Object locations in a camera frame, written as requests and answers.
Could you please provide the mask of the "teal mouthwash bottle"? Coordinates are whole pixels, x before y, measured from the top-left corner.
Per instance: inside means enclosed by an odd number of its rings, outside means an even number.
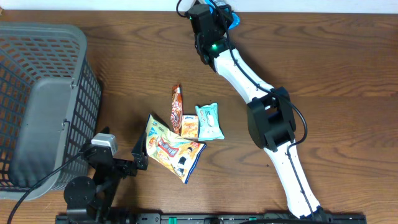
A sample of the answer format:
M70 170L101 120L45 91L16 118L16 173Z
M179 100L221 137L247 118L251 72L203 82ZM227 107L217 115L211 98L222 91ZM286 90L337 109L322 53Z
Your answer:
M234 29L240 24L239 16L232 10L232 7L226 2L226 0L206 0L207 5L210 7L210 12L219 20L220 11L224 17L228 29Z

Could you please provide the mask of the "large snack chip bag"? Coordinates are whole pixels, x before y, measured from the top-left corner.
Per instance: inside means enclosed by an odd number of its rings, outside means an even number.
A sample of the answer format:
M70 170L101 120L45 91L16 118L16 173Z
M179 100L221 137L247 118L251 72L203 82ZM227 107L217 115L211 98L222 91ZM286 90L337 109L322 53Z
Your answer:
M178 176L184 184L188 183L205 148L205 143L184 139L149 115L146 124L148 155Z

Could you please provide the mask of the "orange red snack bar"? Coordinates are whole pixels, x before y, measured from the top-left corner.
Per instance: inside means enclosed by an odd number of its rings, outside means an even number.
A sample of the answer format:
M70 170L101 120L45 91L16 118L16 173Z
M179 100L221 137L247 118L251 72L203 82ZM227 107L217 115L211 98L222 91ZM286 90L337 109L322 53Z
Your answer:
M182 127L182 116L183 116L183 101L180 85L172 87L172 110L170 115L170 121L174 129L174 133L180 134Z

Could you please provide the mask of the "small orange tissue box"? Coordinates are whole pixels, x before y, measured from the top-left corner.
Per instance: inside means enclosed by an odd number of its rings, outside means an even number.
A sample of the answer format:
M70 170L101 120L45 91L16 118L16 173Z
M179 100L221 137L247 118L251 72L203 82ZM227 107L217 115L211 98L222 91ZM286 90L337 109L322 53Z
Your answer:
M197 115L183 115L181 137L186 139L198 138L198 116Z

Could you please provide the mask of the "mint green wipes packet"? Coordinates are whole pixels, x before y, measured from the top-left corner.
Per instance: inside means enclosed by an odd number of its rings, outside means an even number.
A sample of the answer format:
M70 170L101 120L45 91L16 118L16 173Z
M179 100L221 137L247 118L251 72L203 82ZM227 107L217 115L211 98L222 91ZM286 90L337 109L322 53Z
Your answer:
M212 103L202 107L196 106L195 111L199 120L199 141L224 139L218 119L218 104Z

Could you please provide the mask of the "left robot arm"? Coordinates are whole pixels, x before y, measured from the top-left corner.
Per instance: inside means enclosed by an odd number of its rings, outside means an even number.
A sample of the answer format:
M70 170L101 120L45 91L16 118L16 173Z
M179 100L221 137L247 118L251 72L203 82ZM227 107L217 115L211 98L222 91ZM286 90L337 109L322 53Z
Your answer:
M135 223L136 216L128 209L113 207L120 181L135 177L148 167L146 133L133 147L134 159L114 157L118 150L116 136L106 127L82 146L80 156L95 170L93 177L78 176L64 190L67 211L58 215L55 223Z

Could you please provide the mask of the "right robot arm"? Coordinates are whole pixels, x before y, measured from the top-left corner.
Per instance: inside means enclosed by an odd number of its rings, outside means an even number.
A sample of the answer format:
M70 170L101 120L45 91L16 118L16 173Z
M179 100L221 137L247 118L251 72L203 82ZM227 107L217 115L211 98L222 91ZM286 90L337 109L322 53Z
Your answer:
M294 116L302 113L291 102L289 92L274 88L245 63L231 43L229 29L237 17L230 5L196 1L185 13L195 34L195 47L203 63L225 78L247 106L248 130L255 145L270 157L296 218L325 222L326 215L313 195L297 154Z

